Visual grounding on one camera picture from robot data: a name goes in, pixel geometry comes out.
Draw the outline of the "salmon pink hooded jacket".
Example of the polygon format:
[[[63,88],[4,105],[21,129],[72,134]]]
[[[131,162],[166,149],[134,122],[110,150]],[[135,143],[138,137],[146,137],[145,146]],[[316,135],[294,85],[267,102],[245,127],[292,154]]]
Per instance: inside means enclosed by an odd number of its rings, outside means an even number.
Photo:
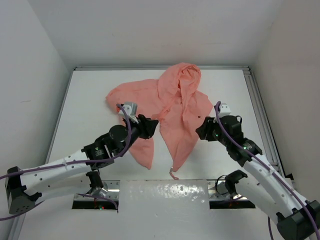
[[[208,96],[198,91],[201,70],[191,63],[169,67],[158,79],[122,83],[106,96],[114,111],[117,104],[133,102],[137,113],[159,121],[159,132],[172,158],[171,172],[177,172],[193,151],[204,118],[213,108]]]

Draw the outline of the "metal zipper pull pink tab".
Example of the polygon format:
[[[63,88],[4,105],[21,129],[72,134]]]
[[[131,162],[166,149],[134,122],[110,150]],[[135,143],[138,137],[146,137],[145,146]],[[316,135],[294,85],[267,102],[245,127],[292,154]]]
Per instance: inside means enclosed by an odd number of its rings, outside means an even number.
[[[179,180],[179,178],[174,175],[173,167],[170,168],[169,175],[172,177],[173,180]]]

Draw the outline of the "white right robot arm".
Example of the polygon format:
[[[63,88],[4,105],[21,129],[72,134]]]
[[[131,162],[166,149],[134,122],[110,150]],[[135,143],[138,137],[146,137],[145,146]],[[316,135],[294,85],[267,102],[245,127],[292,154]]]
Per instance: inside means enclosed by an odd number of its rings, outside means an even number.
[[[274,169],[258,145],[244,137],[240,116],[207,116],[196,129],[201,140],[218,141],[241,166],[224,178],[230,196],[241,195],[268,216],[285,240],[305,240],[320,234],[320,203],[298,193]]]

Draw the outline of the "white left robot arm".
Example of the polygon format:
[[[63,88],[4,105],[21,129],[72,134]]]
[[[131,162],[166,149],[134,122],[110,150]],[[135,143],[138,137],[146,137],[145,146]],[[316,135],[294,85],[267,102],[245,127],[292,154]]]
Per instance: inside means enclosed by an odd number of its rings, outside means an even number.
[[[35,168],[9,168],[2,176],[9,219],[51,198],[69,194],[86,197],[91,190],[103,188],[99,169],[122,157],[137,139],[150,139],[159,123],[142,114],[136,120],[125,117],[123,121],[124,125],[114,125],[108,133],[67,157]]]

